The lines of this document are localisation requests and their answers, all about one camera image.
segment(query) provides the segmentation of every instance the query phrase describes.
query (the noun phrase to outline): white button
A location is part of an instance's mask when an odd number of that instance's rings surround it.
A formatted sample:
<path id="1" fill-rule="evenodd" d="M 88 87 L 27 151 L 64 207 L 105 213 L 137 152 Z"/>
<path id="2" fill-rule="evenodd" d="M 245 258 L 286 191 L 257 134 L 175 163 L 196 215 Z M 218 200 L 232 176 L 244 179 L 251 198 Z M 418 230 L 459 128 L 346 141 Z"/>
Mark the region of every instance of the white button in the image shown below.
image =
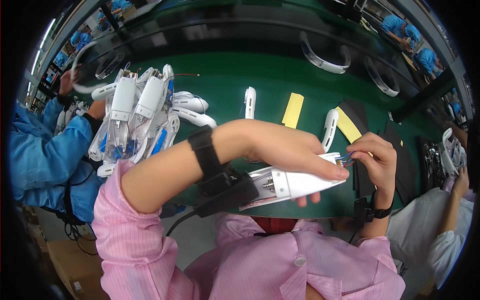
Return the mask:
<path id="1" fill-rule="evenodd" d="M 303 266 L 303 264 L 306 263 L 306 262 L 307 262 L 307 259 L 306 259 L 305 257 L 303 257 L 303 256 L 297 257 L 297 258 L 295 259 L 295 265 L 296 265 L 297 267 Z"/>

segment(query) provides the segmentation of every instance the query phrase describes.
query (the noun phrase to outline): fluorescent light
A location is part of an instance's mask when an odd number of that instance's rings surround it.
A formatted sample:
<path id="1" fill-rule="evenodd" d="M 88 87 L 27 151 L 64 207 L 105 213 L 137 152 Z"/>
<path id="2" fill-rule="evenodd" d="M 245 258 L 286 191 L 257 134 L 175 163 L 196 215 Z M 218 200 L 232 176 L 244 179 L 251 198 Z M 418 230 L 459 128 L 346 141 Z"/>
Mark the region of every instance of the fluorescent light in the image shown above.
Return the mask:
<path id="1" fill-rule="evenodd" d="M 33 71 L 35 70 L 36 61 L 38 60 L 39 55 L 40 55 L 40 50 L 36 53 L 35 61 L 33 62 L 32 75 L 33 75 Z"/>
<path id="2" fill-rule="evenodd" d="M 47 39 L 47 36 L 48 36 L 48 33 L 50 32 L 50 29 L 52 29 L 53 23 L 55 23 L 55 19 L 52 20 L 52 22 L 50 23 L 50 26 L 47 29 L 47 32 L 45 32 L 45 35 L 43 36 L 42 43 L 40 44 L 40 49 L 43 47 L 43 43 Z"/>

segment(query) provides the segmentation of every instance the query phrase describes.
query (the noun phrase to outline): blue hairnet cap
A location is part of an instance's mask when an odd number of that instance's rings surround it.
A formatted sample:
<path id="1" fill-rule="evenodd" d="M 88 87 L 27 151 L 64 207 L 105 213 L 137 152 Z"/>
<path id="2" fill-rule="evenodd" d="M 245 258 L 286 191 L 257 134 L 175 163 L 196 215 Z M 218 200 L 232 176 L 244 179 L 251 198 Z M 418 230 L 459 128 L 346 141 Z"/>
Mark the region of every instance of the blue hairnet cap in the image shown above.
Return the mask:
<path id="1" fill-rule="evenodd" d="M 80 33 L 78 31 L 75 31 L 75 33 L 73 34 L 73 36 L 70 39 L 70 43 L 72 44 L 72 46 L 75 46 L 79 36 L 80 36 Z"/>
<path id="2" fill-rule="evenodd" d="M 416 42 L 420 42 L 420 31 L 418 31 L 418 29 L 411 25 L 411 24 L 408 24 L 407 26 L 405 26 L 405 34 L 410 37 L 412 40 L 416 41 Z"/>
<path id="3" fill-rule="evenodd" d="M 460 111 L 460 104 L 456 102 L 450 102 L 450 106 L 453 108 L 453 111 L 457 114 Z"/>

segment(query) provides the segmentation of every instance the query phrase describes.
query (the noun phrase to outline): metal screw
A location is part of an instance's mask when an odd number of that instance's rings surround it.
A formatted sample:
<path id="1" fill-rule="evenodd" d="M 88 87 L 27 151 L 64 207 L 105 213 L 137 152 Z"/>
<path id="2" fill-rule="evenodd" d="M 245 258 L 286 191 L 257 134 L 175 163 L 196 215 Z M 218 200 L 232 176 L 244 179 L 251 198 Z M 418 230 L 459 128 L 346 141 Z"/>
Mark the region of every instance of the metal screw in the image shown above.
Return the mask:
<path id="1" fill-rule="evenodd" d="M 267 183 L 262 184 L 262 187 L 266 190 L 270 190 L 271 192 L 275 192 L 275 185 L 273 184 L 273 178 L 267 178 Z"/>

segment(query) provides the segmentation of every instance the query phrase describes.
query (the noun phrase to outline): hand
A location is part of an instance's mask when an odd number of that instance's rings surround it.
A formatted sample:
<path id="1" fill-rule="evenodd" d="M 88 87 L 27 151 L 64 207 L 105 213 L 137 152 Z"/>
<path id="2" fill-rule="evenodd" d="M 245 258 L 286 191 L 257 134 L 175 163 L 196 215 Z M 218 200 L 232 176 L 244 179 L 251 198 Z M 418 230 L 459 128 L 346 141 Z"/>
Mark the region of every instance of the hand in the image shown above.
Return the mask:
<path id="1" fill-rule="evenodd" d="M 71 79 L 71 73 L 72 70 L 68 70 L 65 72 L 61 77 L 60 77 L 60 90 L 59 90 L 59 95 L 66 96 L 68 95 L 69 92 L 72 91 L 72 84 L 77 82 L 78 80 L 78 69 L 75 72 L 75 76 L 73 76 L 73 79 Z"/>
<path id="2" fill-rule="evenodd" d="M 324 148 L 318 138 L 304 131 L 257 120 L 239 120 L 240 130 L 248 132 L 251 148 L 245 154 L 251 160 L 261 160 L 285 171 L 303 171 L 330 180 L 343 180 L 347 169 L 326 161 L 318 154 Z M 320 201 L 320 193 L 310 196 L 313 203 Z M 300 207 L 307 206 L 306 196 L 296 199 Z"/>
<path id="3" fill-rule="evenodd" d="M 453 184 L 452 193 L 456 193 L 458 198 L 461 198 L 468 191 L 469 186 L 467 167 L 461 167 L 458 169 L 458 177 Z"/>
<path id="4" fill-rule="evenodd" d="M 387 198 L 385 201 L 390 201 L 386 207 L 389 208 L 395 193 L 396 151 L 392 144 L 367 132 L 347 147 L 347 152 L 351 151 L 355 151 L 351 158 L 358 159 L 365 165 L 370 181 L 384 195 L 379 199 Z"/>
<path id="5" fill-rule="evenodd" d="M 87 111 L 92 118 L 101 120 L 105 116 L 105 99 L 94 101 Z"/>
<path id="6" fill-rule="evenodd" d="M 407 42 L 407 38 L 404 37 L 403 39 L 400 39 L 400 44 L 402 44 L 403 47 L 405 47 L 406 49 L 410 48 L 410 43 Z"/>

